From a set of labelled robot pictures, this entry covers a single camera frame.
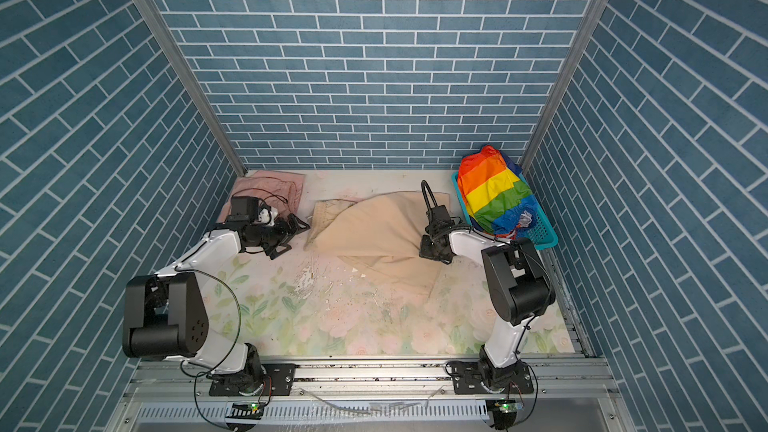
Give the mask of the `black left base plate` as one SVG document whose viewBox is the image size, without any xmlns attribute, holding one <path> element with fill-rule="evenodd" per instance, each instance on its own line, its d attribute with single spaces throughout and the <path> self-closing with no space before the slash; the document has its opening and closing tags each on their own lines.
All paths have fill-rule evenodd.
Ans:
<svg viewBox="0 0 768 432">
<path fill-rule="evenodd" d="M 297 365 L 293 363 L 247 365 L 243 371 L 211 376 L 212 397 L 289 396 Z"/>
</svg>

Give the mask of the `pink shorts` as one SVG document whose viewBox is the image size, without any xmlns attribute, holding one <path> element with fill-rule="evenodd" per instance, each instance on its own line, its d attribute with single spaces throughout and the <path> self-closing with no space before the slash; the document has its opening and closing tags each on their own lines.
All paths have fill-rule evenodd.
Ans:
<svg viewBox="0 0 768 432">
<path fill-rule="evenodd" d="M 278 210 L 280 217 L 297 214 L 305 176 L 297 173 L 260 170 L 250 177 L 237 178 L 216 219 L 222 223 L 231 211 L 230 199 L 236 196 L 259 197 Z"/>
</svg>

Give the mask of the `beige shorts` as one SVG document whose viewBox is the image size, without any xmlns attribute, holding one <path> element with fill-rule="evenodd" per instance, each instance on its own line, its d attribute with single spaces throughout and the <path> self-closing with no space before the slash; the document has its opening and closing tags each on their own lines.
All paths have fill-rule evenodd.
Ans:
<svg viewBox="0 0 768 432">
<path fill-rule="evenodd" d="M 392 192 L 358 202 L 319 201 L 305 249 L 335 256 L 371 281 L 423 302 L 443 268 L 419 255 L 427 224 L 420 192 Z"/>
</svg>

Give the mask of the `aluminium front rail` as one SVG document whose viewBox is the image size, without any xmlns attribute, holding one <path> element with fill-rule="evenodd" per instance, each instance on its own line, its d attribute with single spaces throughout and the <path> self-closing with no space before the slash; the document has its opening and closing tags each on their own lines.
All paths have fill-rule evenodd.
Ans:
<svg viewBox="0 0 768 432">
<path fill-rule="evenodd" d="M 297 365 L 289 396 L 212 397 L 175 364 L 143 363 L 108 422 L 111 431 L 230 431 L 234 403 L 264 415 L 250 431 L 497 431 L 485 401 L 523 404 L 509 431 L 630 431 L 634 425 L 605 360 L 531 355 L 531 394 L 457 395 L 444 370 L 466 357 L 270 358 Z"/>
</svg>

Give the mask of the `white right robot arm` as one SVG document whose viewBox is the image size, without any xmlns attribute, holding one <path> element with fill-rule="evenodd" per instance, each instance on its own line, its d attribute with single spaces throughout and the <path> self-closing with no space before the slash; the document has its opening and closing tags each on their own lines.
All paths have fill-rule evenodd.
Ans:
<svg viewBox="0 0 768 432">
<path fill-rule="evenodd" d="M 525 331 L 555 301 L 555 291 L 534 244 L 527 238 L 502 241 L 465 224 L 432 222 L 425 228 L 419 256 L 449 264 L 456 256 L 481 265 L 496 321 L 483 352 L 494 369 L 519 361 Z"/>
</svg>

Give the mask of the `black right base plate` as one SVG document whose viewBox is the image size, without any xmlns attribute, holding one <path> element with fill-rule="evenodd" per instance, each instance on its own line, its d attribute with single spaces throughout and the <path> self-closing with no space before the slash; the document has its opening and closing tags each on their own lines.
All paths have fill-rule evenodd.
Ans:
<svg viewBox="0 0 768 432">
<path fill-rule="evenodd" d="M 449 361 L 444 370 L 457 395 L 524 395 L 535 391 L 533 375 L 522 361 L 505 368 L 495 368 L 485 361 Z"/>
</svg>

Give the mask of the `left controller board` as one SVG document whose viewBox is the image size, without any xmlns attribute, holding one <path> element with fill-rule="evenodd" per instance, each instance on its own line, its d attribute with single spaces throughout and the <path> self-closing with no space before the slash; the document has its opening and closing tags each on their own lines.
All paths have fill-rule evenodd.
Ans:
<svg viewBox="0 0 768 432">
<path fill-rule="evenodd" d="M 247 432 L 253 429 L 264 415 L 264 406 L 256 402 L 234 403 L 226 417 L 225 425 L 230 431 Z"/>
</svg>

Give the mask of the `red shorts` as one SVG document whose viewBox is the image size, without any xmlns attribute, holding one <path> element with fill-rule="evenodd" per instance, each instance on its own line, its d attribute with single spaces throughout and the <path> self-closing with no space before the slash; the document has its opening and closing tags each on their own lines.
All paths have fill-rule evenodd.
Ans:
<svg viewBox="0 0 768 432">
<path fill-rule="evenodd" d="M 486 234 L 522 237 L 538 224 L 531 188 L 518 167 L 491 145 L 462 159 L 456 184 L 470 222 Z"/>
</svg>

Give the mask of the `aluminium right corner post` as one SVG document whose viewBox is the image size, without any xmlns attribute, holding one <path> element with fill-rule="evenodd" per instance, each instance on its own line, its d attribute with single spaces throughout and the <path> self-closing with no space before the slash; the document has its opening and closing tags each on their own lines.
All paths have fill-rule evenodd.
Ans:
<svg viewBox="0 0 768 432">
<path fill-rule="evenodd" d="M 589 45 L 590 39 L 598 25 L 608 0 L 590 0 L 580 26 L 576 31 L 565 60 L 560 68 L 547 102 L 542 108 L 539 120 L 533 129 L 530 141 L 521 159 L 521 167 L 527 173 L 533 165 L 534 158 L 543 143 L 547 130 L 556 116 L 557 109 L 567 91 L 579 62 Z"/>
</svg>

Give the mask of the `aluminium left corner post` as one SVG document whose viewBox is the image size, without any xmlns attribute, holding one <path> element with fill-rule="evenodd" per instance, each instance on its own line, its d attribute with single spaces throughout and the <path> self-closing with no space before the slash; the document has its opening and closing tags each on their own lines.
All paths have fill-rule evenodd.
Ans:
<svg viewBox="0 0 768 432">
<path fill-rule="evenodd" d="M 166 24 L 154 0 L 132 0 L 152 36 L 159 45 L 169 64 L 175 71 L 184 90 L 188 93 L 199 115 L 209 127 L 220 149 L 228 159 L 238 177 L 244 177 L 248 169 L 236 152 L 224 131 L 211 103 L 190 68 L 182 50 Z"/>
</svg>

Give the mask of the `teal plastic laundry basket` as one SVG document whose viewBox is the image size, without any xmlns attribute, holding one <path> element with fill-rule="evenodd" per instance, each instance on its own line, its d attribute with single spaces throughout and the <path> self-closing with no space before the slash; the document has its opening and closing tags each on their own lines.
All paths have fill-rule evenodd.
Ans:
<svg viewBox="0 0 768 432">
<path fill-rule="evenodd" d="M 472 226 L 475 226 L 475 222 L 468 213 L 463 196 L 461 194 L 458 185 L 457 172 L 454 172 L 452 175 L 452 183 L 458 196 L 458 203 L 461 208 L 464 220 L 470 223 Z M 555 247 L 559 242 L 558 236 L 541 206 L 538 206 L 535 226 L 533 228 L 527 229 L 524 233 L 524 236 L 529 238 L 534 243 L 535 248 L 538 251 Z"/>
</svg>

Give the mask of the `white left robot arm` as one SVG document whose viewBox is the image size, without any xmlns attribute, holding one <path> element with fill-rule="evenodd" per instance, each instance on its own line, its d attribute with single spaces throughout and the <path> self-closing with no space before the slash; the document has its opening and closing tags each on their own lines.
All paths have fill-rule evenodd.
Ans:
<svg viewBox="0 0 768 432">
<path fill-rule="evenodd" d="M 201 287 L 212 281 L 227 291 L 235 312 L 242 306 L 231 286 L 217 275 L 241 253 L 262 252 L 274 260 L 291 249 L 294 236 L 310 225 L 290 214 L 267 223 L 238 216 L 216 224 L 176 262 L 126 285 L 122 348 L 147 360 L 186 359 L 210 374 L 258 378 L 255 348 L 211 329 Z"/>
</svg>

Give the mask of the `aluminium corner post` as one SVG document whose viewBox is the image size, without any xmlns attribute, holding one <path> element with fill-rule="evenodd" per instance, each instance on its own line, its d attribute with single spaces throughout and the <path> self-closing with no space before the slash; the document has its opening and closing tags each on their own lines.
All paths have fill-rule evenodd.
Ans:
<svg viewBox="0 0 768 432">
<path fill-rule="evenodd" d="M 152 36 L 159 45 L 169 64 L 175 71 L 184 90 L 188 93 L 199 115 L 209 127 L 220 149 L 228 159 L 238 177 L 244 177 L 248 169 L 236 152 L 224 131 L 211 103 L 190 68 L 182 50 L 166 24 L 154 0 L 132 0 Z"/>
<path fill-rule="evenodd" d="M 598 25 L 608 0 L 590 0 L 580 26 L 576 31 L 565 60 L 560 68 L 547 102 L 542 108 L 539 120 L 533 129 L 530 141 L 521 159 L 521 167 L 527 173 L 533 165 L 534 158 L 543 143 L 547 130 L 556 116 L 557 109 L 567 91 L 579 62 L 589 45 L 590 39 Z"/>
</svg>

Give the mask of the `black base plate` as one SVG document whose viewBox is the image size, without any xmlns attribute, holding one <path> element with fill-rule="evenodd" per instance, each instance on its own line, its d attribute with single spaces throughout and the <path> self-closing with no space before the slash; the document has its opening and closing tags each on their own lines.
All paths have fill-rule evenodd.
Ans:
<svg viewBox="0 0 768 432">
<path fill-rule="evenodd" d="M 457 395 L 524 395 L 535 391 L 533 375 L 522 361 L 505 368 L 495 368 L 485 361 L 449 361 L 444 370 Z"/>
<path fill-rule="evenodd" d="M 247 365 L 243 371 L 211 376 L 212 397 L 289 396 L 297 365 L 293 363 Z"/>
</svg>

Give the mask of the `controller board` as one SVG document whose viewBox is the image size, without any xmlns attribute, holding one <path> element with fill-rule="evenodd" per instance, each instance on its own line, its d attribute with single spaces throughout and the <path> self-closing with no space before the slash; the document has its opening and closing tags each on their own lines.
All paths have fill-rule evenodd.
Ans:
<svg viewBox="0 0 768 432">
<path fill-rule="evenodd" d="M 523 404 L 512 399 L 494 399 L 485 401 L 489 415 L 489 426 L 497 431 L 508 431 L 517 421 Z"/>
<path fill-rule="evenodd" d="M 247 432 L 253 429 L 264 415 L 264 406 L 256 402 L 234 403 L 226 417 L 225 425 L 230 431 Z"/>
</svg>

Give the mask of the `right controller board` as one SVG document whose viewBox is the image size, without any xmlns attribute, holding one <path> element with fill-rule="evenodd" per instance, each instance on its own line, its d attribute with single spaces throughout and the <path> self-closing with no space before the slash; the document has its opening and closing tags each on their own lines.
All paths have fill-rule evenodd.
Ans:
<svg viewBox="0 0 768 432">
<path fill-rule="evenodd" d="M 508 431 L 517 421 L 523 404 L 512 399 L 494 399 L 485 401 L 489 415 L 489 426 L 497 431 Z"/>
</svg>

